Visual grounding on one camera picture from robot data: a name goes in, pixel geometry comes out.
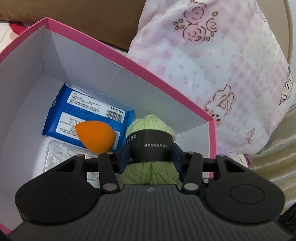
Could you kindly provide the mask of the green yarn ball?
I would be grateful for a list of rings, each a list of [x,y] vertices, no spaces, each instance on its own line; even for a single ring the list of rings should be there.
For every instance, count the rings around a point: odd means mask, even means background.
[[[171,159],[175,132],[164,121],[153,114],[136,119],[126,131],[126,141],[132,149],[121,175],[124,184],[182,186]]]

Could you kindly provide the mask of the orange makeup sponge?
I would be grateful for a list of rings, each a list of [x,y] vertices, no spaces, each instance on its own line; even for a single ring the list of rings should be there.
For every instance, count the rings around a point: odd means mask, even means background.
[[[115,142],[115,132],[110,125],[97,121],[84,121],[75,125],[81,143],[91,152],[102,154],[110,151]]]

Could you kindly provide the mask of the blue wipes packet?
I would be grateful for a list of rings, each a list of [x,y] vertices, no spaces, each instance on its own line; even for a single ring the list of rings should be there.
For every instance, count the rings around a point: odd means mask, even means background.
[[[102,121],[115,132],[112,150],[117,151],[125,143],[127,128],[134,119],[133,110],[123,110],[84,95],[64,84],[48,111],[42,135],[82,148],[75,125],[84,121]]]

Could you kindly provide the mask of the pink cardboard box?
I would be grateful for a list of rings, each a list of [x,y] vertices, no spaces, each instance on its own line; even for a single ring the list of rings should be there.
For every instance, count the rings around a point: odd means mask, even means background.
[[[44,171],[51,138],[42,130],[63,85],[102,102],[111,120],[154,114],[182,150],[216,156],[215,123],[203,109],[106,44],[44,18],[1,51],[1,225],[10,230],[22,221],[16,191]]]

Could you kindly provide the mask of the pink checkered pillow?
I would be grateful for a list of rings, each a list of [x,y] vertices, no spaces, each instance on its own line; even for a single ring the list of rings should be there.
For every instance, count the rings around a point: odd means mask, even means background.
[[[256,1],[146,1],[128,57],[214,118],[228,152],[262,150],[295,96]]]

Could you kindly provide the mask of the brown cloud pillow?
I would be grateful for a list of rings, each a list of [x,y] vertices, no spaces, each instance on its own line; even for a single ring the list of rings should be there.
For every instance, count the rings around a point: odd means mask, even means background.
[[[34,24],[48,17],[97,40],[128,50],[145,1],[1,1],[1,20]]]

